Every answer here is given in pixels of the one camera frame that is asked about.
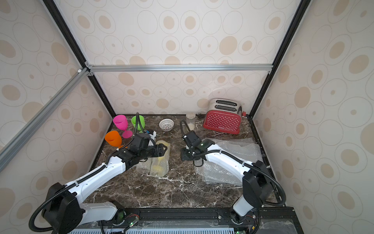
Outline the orange glass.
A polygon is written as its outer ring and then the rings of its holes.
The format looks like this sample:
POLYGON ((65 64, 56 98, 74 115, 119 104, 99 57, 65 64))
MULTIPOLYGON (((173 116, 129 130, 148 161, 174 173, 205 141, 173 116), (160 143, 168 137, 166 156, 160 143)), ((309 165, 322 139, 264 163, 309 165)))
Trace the orange glass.
POLYGON ((110 131, 105 135, 105 141, 113 147, 121 148, 123 147, 122 144, 122 137, 118 131, 110 131))

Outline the beige glass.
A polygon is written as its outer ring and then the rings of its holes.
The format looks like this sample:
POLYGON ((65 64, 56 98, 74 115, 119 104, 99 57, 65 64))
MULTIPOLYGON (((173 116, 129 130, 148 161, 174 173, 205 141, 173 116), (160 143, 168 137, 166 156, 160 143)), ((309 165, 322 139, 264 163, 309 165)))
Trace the beige glass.
POLYGON ((141 173, 141 174, 149 174, 151 170, 151 165, 152 165, 152 160, 147 159, 146 161, 140 161, 136 165, 136 171, 141 173))

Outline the green glass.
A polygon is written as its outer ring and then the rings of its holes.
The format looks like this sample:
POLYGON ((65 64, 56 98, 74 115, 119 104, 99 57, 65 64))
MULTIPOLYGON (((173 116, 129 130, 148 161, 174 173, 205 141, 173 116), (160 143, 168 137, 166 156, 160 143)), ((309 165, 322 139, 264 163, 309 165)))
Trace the green glass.
POLYGON ((134 129, 137 128, 137 130, 140 131, 141 133, 144 132, 144 130, 145 130, 145 120, 144 120, 143 116, 141 116, 141 115, 139 115, 139 117, 134 116, 131 119, 131 123, 133 124, 134 129))

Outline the yellow glass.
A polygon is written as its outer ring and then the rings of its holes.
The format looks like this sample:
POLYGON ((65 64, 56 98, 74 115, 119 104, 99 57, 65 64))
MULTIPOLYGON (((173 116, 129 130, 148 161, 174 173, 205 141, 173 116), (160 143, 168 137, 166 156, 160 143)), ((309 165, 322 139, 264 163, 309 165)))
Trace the yellow glass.
POLYGON ((170 144, 164 140, 159 140, 156 144, 163 144, 168 149, 163 157, 152 158, 150 176, 153 177, 164 177, 169 171, 169 158, 170 158, 170 144))

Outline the pink plastic wine glass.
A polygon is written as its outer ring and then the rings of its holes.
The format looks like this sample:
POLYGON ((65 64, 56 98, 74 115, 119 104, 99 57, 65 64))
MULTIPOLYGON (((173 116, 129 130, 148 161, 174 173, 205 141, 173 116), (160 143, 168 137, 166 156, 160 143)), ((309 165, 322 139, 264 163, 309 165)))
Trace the pink plastic wine glass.
POLYGON ((128 130, 129 124, 125 115, 117 115, 116 117, 114 117, 113 123, 119 130, 123 131, 123 138, 131 138, 133 136, 132 131, 128 130))

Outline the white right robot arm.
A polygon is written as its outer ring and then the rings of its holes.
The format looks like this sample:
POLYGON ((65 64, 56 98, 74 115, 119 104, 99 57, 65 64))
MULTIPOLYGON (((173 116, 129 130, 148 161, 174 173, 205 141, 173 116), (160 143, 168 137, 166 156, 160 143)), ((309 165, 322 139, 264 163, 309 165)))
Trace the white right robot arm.
POLYGON ((183 134, 186 147, 181 150, 184 161, 211 162, 233 174, 242 181, 243 195, 232 206, 232 215, 242 218, 263 205, 282 207, 286 194, 282 186, 269 173, 262 161, 245 161, 223 150, 210 139, 201 140, 194 131, 183 134))

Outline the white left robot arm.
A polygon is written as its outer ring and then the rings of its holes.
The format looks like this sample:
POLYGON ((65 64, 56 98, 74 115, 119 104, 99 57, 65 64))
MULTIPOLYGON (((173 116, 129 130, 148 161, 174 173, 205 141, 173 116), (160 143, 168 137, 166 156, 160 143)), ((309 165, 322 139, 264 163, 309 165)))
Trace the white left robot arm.
POLYGON ((168 147, 155 143, 154 138, 153 134, 136 134, 128 144, 112 152, 101 166, 65 185, 51 186, 45 202, 31 215, 29 229, 37 233, 67 234, 82 224, 112 220, 121 209, 119 205, 109 201, 88 204, 86 198, 140 161, 163 157, 168 147))

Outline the clear bubble wrap sheet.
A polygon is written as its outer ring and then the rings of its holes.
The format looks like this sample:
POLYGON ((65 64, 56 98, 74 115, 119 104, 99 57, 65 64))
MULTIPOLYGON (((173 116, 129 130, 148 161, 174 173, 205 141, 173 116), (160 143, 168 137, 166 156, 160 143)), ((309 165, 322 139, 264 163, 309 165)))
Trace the clear bubble wrap sheet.
POLYGON ((223 151, 229 152, 243 160, 257 162, 263 162, 263 155, 261 153, 260 146, 255 143, 252 138, 243 139, 214 139, 208 138, 215 142, 216 145, 221 147, 223 151))
POLYGON ((209 161, 204 161, 204 164, 201 167, 195 167, 195 172, 206 184, 224 183, 235 186, 242 185, 241 179, 238 179, 221 166, 209 161))

